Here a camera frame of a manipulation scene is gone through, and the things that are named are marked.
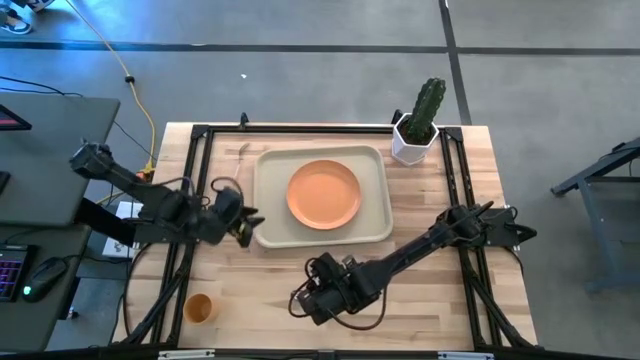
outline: white pot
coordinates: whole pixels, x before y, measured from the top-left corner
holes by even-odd
[[[412,166],[424,160],[424,157],[427,155],[427,150],[429,150],[431,144],[433,144],[433,141],[439,134],[438,127],[431,123],[431,126],[433,127],[433,137],[427,145],[407,144],[402,138],[402,135],[400,135],[398,127],[410,115],[410,113],[403,114],[400,120],[393,127],[393,141],[391,142],[391,156],[405,166]]]

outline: cactus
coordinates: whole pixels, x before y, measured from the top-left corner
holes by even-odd
[[[403,138],[413,145],[426,145],[431,141],[431,124],[447,90],[442,79],[431,78],[422,85],[411,116],[404,121]]]

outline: keyboard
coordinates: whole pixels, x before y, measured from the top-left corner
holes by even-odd
[[[14,302],[36,251],[34,245],[0,245],[0,302]]]

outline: wooden table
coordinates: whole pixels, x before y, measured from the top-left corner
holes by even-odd
[[[169,123],[156,167],[155,181],[182,176],[191,123]],[[462,127],[476,201],[504,204],[500,177],[489,129]],[[218,299],[222,311],[210,325],[183,323],[180,347],[198,348],[319,348],[352,350],[472,349],[460,263],[453,248],[438,250],[393,279],[389,286],[387,315],[371,331],[353,331],[334,321],[316,326],[287,312],[288,297],[305,279],[306,259],[323,251],[340,259],[353,254],[358,260],[382,257],[424,232],[435,217],[450,206],[439,141],[426,160],[407,168],[391,158],[389,135],[353,134],[224,134],[216,133],[208,179],[233,176],[238,151],[245,143],[238,181],[246,203],[253,199],[253,164],[265,150],[314,146],[368,144],[378,148],[387,170],[394,229],[390,239],[376,244],[266,251],[257,242],[241,249],[228,237],[219,246],[197,247],[188,294],[206,293]],[[196,179],[203,145],[198,149]],[[456,151],[452,151],[459,175]],[[213,198],[207,188],[205,195]],[[140,260],[128,296],[132,326],[138,324],[156,300],[168,246],[154,245]],[[520,267],[504,249],[487,248],[487,262],[497,303],[523,337],[536,343],[535,332]],[[354,324],[369,324],[378,316],[377,302],[360,314],[345,317]],[[163,337],[173,318],[168,306]],[[485,339],[489,339],[486,313],[479,306]],[[119,321],[114,340],[124,337]]]

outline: computer mouse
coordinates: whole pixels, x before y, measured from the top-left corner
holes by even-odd
[[[66,271],[67,263],[61,258],[43,261],[22,288],[22,298],[27,302],[42,300]]]

